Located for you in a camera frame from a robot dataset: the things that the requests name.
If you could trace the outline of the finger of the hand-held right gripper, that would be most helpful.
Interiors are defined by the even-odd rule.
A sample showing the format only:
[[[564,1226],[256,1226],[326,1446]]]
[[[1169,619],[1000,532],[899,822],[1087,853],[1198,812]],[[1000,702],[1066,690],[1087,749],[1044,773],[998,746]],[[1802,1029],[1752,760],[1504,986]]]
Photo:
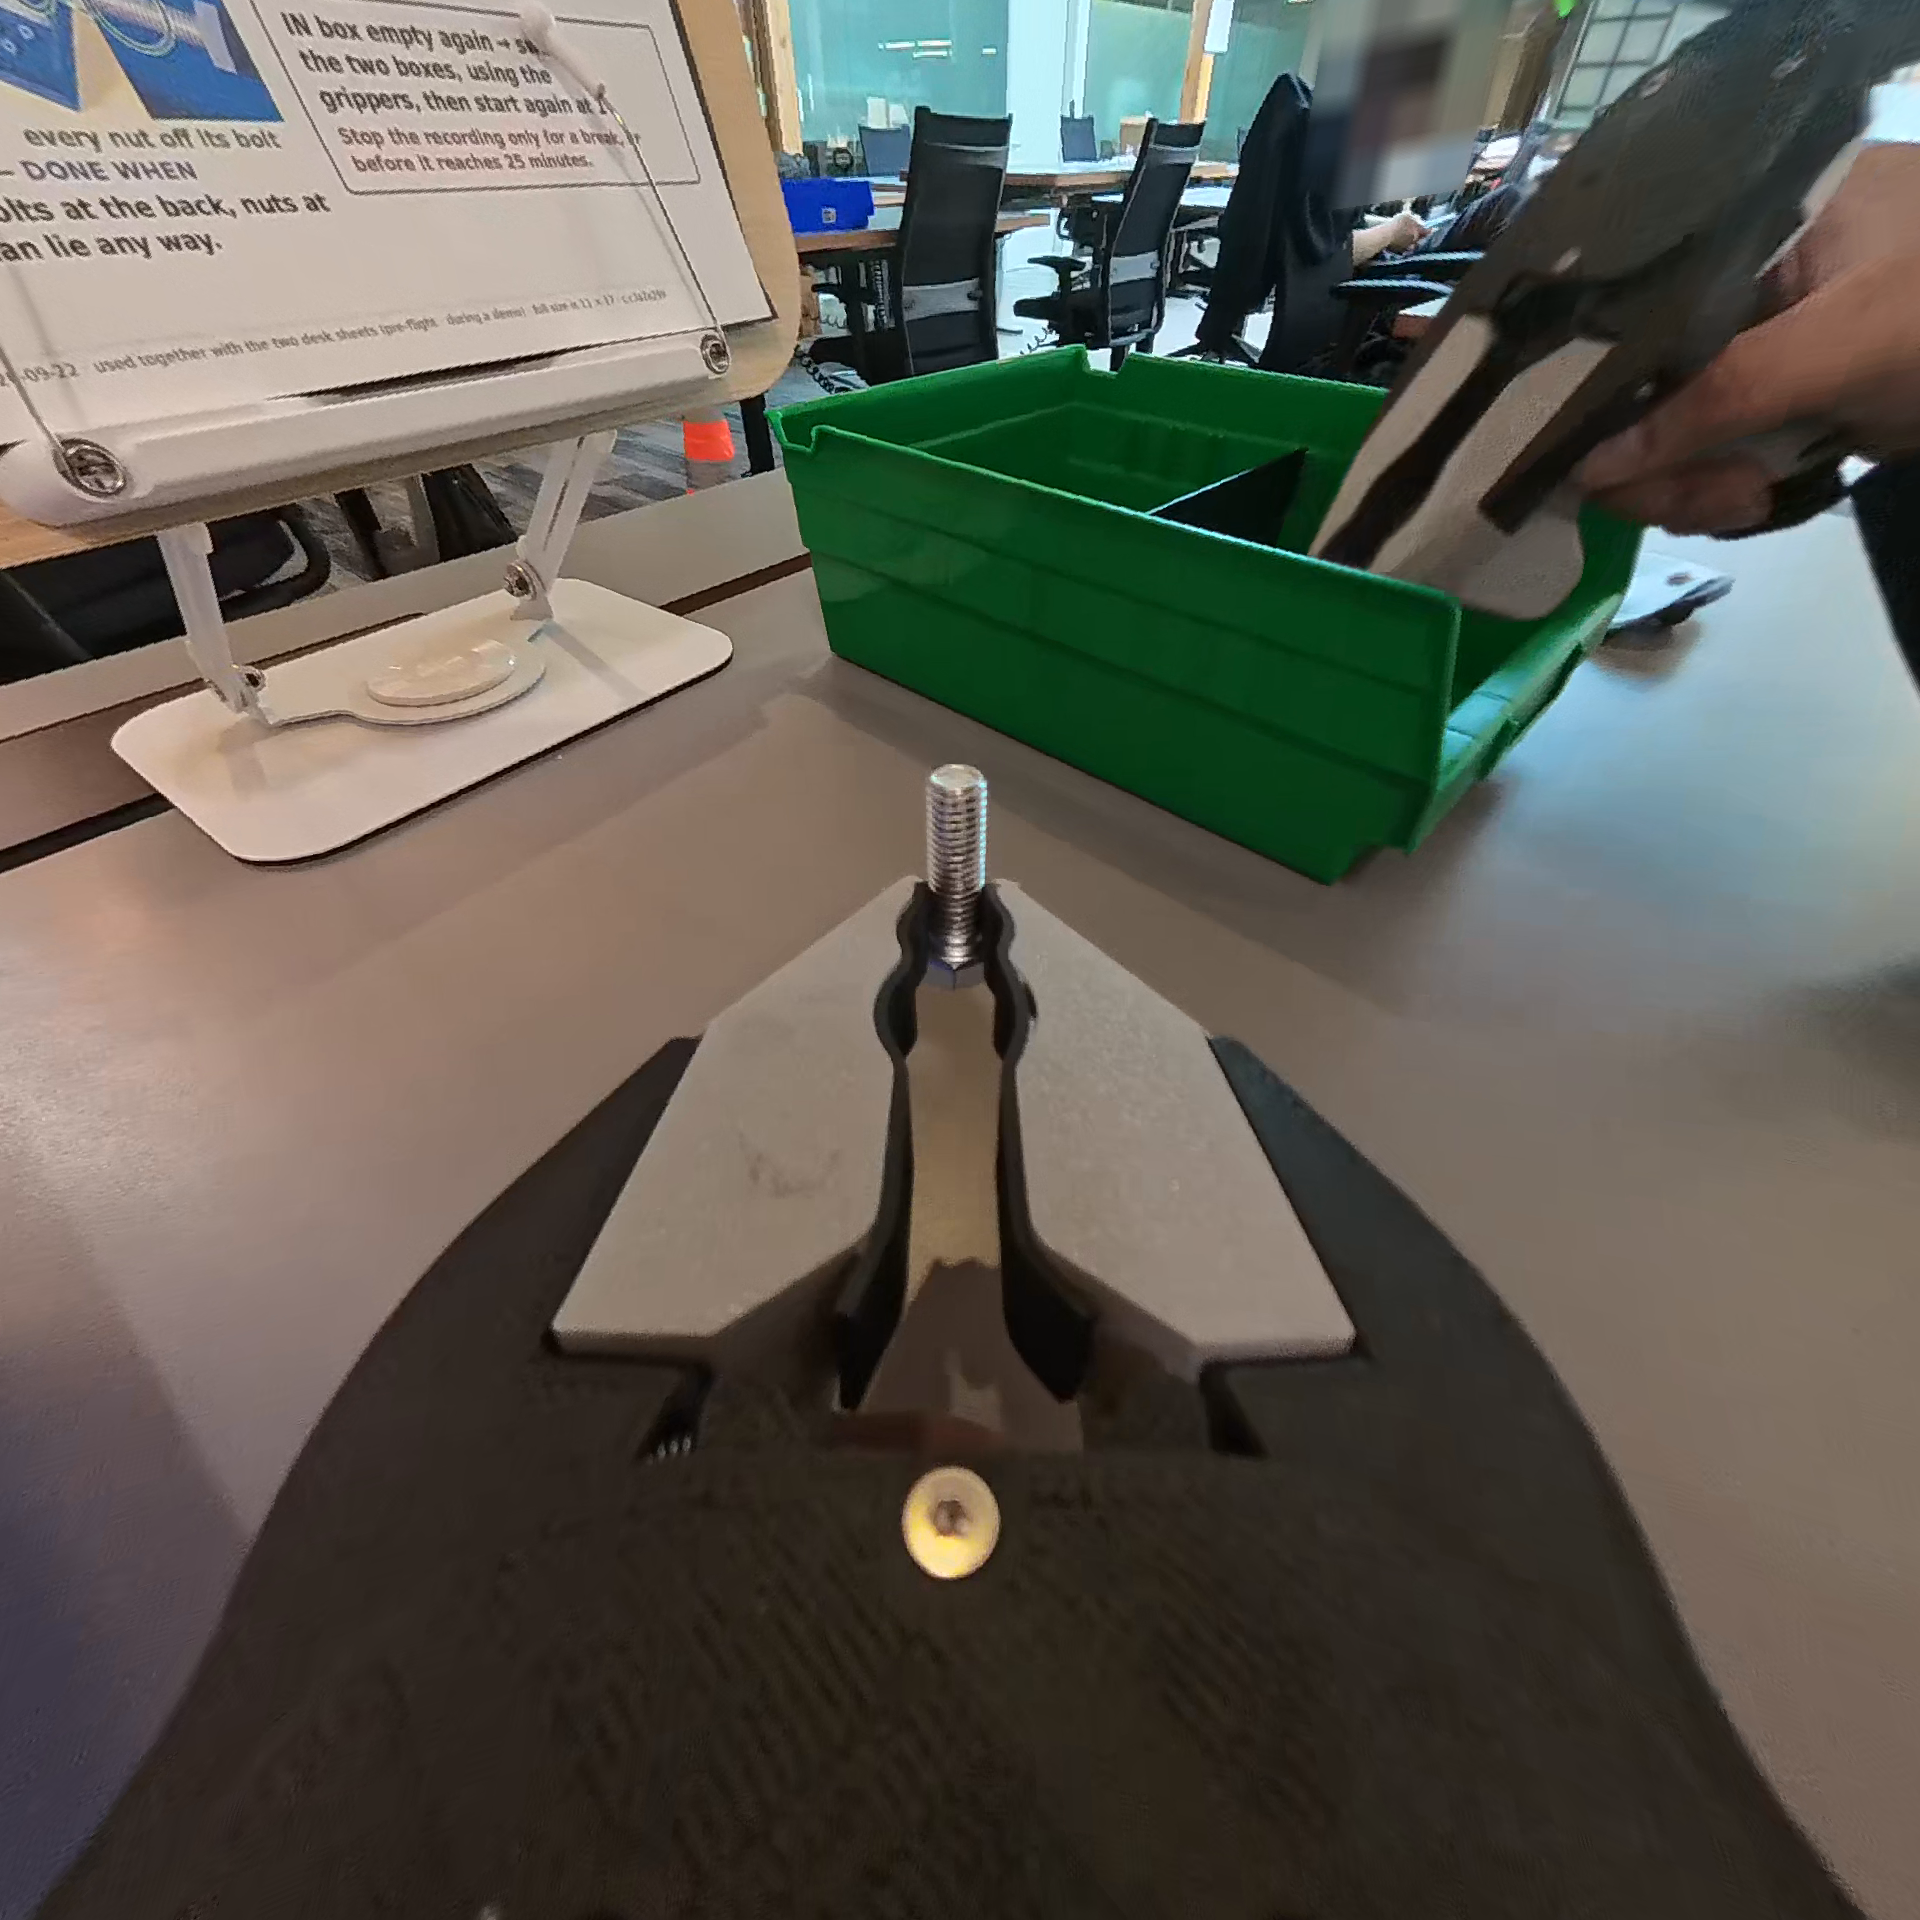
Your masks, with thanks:
[[[1577,388],[1605,359],[1613,348],[1550,348],[1521,371],[1438,461],[1433,492],[1386,538],[1386,580],[1428,587],[1463,609],[1514,619],[1562,609],[1579,580],[1577,479],[1555,473],[1545,500],[1521,509],[1521,532],[1497,526],[1488,492],[1504,492],[1510,465],[1527,461],[1531,435],[1569,423]]]
[[[1550,321],[1545,333],[1460,315],[1400,375],[1326,500],[1313,555],[1351,572],[1562,572],[1577,538],[1497,526],[1504,479],[1569,412],[1621,344]]]

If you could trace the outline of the printed instruction sheet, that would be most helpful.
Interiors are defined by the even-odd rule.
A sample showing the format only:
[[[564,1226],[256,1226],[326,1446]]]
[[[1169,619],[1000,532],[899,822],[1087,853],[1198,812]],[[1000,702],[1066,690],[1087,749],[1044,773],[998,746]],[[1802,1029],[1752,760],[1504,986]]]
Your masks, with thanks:
[[[677,7],[20,0],[5,435],[756,327]]]

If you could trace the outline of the green plastic bin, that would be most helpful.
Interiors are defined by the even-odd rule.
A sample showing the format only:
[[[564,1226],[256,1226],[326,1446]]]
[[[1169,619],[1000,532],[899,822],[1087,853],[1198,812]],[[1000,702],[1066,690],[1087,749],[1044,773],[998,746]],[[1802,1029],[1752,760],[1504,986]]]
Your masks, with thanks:
[[[1643,532],[1579,509],[1562,609],[1510,619],[1313,559],[1376,388],[1033,348],[772,419],[828,650],[1295,875],[1428,830],[1605,639]],[[1305,448],[1285,549],[1152,509]]]

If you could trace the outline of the person's right hand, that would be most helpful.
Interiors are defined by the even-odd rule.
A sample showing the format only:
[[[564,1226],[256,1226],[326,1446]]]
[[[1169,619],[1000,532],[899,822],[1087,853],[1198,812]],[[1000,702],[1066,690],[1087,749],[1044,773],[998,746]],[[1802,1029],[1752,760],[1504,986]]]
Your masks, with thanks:
[[[1579,461],[1613,518],[1673,538],[1748,538],[1773,518],[1762,435],[1841,435],[1915,458],[1920,435],[1920,147],[1871,139],[1773,271],[1773,310],[1646,419]]]

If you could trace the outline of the black bin divider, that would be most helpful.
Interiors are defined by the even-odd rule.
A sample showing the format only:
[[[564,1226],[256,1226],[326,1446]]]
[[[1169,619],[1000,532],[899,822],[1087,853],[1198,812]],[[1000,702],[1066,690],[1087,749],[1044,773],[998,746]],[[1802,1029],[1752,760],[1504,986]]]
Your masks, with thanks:
[[[1207,532],[1252,549],[1285,549],[1285,518],[1305,488],[1313,458],[1285,448],[1261,465],[1226,473],[1198,492],[1154,506],[1154,526]]]

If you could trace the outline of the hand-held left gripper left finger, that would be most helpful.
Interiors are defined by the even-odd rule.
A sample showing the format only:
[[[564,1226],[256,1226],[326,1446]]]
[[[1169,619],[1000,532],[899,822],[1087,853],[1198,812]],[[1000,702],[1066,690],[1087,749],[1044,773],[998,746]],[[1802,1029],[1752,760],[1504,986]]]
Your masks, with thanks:
[[[707,1022],[554,1350],[828,1382],[856,1410],[906,1317],[912,1048],[914,880],[892,880]]]

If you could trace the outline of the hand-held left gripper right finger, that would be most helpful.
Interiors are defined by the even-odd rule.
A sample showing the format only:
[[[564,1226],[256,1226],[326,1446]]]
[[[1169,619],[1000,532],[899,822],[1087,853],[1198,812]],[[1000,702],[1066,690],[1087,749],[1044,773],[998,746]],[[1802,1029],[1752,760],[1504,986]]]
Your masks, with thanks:
[[[1351,1317],[1209,1035],[1023,885],[981,896],[998,1003],[1000,1332],[1044,1398],[1110,1357],[1198,1382],[1341,1363]]]

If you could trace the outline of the black office chair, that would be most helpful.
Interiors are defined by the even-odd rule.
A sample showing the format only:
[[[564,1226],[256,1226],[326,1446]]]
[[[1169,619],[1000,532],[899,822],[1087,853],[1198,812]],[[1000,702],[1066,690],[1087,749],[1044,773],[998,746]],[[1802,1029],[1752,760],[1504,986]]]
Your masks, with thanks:
[[[906,375],[998,365],[1011,119],[914,109],[892,253]]]
[[[1097,253],[1044,253],[1053,293],[1016,301],[1016,321],[1042,321],[1053,344],[1152,348],[1161,327],[1169,235],[1198,159],[1207,124],[1142,124],[1120,206],[1097,225]]]

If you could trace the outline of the steel hex bolt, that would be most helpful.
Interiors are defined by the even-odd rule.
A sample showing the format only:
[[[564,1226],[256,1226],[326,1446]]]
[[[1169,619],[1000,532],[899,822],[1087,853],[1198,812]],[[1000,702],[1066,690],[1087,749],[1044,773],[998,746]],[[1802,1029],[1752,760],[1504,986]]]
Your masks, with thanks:
[[[987,835],[987,770],[938,764],[924,781],[924,880],[912,893],[912,943],[924,951],[924,986],[938,992],[973,992],[987,976]]]

